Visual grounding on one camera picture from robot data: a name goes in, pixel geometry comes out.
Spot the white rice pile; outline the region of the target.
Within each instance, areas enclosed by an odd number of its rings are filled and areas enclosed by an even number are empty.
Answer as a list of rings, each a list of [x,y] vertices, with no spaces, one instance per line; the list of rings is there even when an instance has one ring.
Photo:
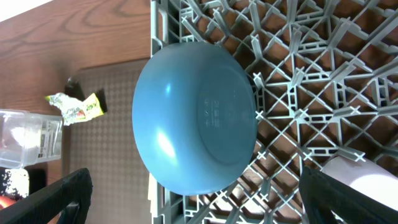
[[[29,174],[25,169],[1,168],[1,196],[20,200],[29,196]]]

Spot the foil wrapper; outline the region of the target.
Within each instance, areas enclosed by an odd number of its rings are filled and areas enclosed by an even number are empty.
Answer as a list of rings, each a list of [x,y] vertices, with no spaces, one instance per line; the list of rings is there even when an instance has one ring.
[[[83,101],[64,93],[49,95],[45,99],[61,111],[64,126],[91,121],[107,112],[104,98],[96,93],[92,93]]]

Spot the pink cup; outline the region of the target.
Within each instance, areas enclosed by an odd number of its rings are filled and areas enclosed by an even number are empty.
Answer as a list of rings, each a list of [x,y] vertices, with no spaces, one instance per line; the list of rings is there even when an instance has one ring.
[[[322,172],[397,210],[397,177],[374,162],[336,156],[324,165]]]

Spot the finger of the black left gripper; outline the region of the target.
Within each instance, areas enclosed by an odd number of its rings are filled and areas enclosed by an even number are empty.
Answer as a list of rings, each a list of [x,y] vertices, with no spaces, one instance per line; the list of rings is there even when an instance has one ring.
[[[69,97],[76,98],[80,101],[84,101],[86,99],[79,82],[77,80],[74,80],[73,78],[68,79],[67,84],[64,88],[64,94]]]

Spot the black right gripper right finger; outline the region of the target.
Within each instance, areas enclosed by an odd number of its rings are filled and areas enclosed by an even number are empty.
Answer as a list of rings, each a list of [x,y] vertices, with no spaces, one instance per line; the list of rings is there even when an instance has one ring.
[[[346,223],[397,223],[397,211],[344,183],[304,167],[299,192],[309,223],[336,223],[337,214]]]

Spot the orange carrot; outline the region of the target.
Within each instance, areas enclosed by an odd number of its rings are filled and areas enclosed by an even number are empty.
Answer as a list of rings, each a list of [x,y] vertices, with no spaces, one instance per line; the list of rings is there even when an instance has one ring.
[[[1,210],[4,209],[4,208],[9,207],[9,206],[11,206],[11,205],[13,205],[15,203],[16,203],[16,201],[11,199],[11,198],[9,198],[9,197],[0,196],[0,209]]]

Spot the dark blue plate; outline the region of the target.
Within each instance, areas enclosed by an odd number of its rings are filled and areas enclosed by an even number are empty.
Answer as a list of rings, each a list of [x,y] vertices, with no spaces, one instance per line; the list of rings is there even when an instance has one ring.
[[[251,159],[256,105],[248,77],[225,49],[171,44],[145,65],[132,103],[132,127],[144,165],[180,195],[231,185]]]

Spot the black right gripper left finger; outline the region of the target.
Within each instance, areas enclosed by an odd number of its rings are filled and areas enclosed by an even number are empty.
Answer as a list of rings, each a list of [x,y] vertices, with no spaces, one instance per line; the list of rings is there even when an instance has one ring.
[[[78,169],[27,198],[1,210],[1,223],[84,223],[93,185],[87,168]]]

